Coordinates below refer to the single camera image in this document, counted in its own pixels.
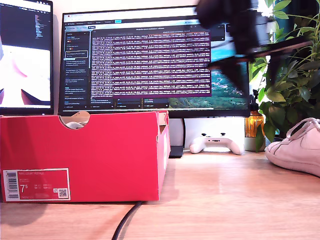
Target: computer monitor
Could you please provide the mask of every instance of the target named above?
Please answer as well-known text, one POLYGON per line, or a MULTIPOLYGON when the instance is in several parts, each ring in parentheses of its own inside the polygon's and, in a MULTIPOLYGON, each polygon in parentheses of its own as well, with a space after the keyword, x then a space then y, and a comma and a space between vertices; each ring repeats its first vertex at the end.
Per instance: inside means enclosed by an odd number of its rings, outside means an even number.
POLYGON ((0 114, 53 113, 53 3, 0 0, 0 114))
MULTIPOLYGON (((249 102, 219 70, 234 55, 221 23, 195 6, 64 13, 59 114, 168 110, 170 118, 248 116, 249 102)), ((249 91, 248 65, 243 84, 249 91)))

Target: white sneaker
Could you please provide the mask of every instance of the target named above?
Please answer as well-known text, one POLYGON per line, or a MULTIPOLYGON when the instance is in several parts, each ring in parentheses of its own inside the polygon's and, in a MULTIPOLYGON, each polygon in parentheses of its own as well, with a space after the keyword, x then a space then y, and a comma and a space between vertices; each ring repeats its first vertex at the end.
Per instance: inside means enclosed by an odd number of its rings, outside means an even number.
POLYGON ((271 143, 266 157, 279 167, 305 172, 320 177, 320 120, 307 118, 291 128, 286 138, 271 143), (295 134, 292 132, 305 123, 295 134))

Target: game controller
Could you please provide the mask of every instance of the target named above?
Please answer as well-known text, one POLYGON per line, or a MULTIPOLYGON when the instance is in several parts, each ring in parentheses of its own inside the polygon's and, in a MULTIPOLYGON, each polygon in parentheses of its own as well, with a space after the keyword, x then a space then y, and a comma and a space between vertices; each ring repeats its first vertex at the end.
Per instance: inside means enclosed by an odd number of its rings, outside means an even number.
POLYGON ((225 147, 236 155, 245 153, 244 146, 238 145, 231 139, 225 137, 225 133, 221 133, 221 137, 210 137, 203 133, 202 136, 195 138, 189 146, 190 152, 193 154, 200 153, 208 147, 225 147))

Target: black cable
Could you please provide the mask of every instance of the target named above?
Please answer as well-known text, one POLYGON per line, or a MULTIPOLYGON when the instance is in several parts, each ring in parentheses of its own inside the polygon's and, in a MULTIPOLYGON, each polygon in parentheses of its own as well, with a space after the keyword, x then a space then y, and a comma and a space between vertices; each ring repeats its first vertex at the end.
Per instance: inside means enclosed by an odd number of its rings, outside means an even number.
POLYGON ((122 218, 121 222, 119 223, 118 227, 116 228, 113 237, 111 240, 117 240, 118 236, 120 234, 120 231, 122 229, 122 227, 124 226, 124 224, 126 223, 126 221, 128 220, 128 218, 130 217, 130 215, 138 208, 142 205, 142 201, 138 201, 128 212, 127 214, 122 218))
POLYGON ((186 146, 186 122, 185 119, 182 118, 182 123, 183 123, 183 148, 186 146))

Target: shoebox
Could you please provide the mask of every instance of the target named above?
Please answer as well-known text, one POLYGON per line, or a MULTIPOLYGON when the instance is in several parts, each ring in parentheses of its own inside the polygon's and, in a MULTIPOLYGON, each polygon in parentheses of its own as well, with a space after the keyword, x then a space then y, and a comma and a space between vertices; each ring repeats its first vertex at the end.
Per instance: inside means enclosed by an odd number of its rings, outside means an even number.
POLYGON ((0 132, 4 202, 160 199, 170 154, 167 111, 1 117, 0 132))

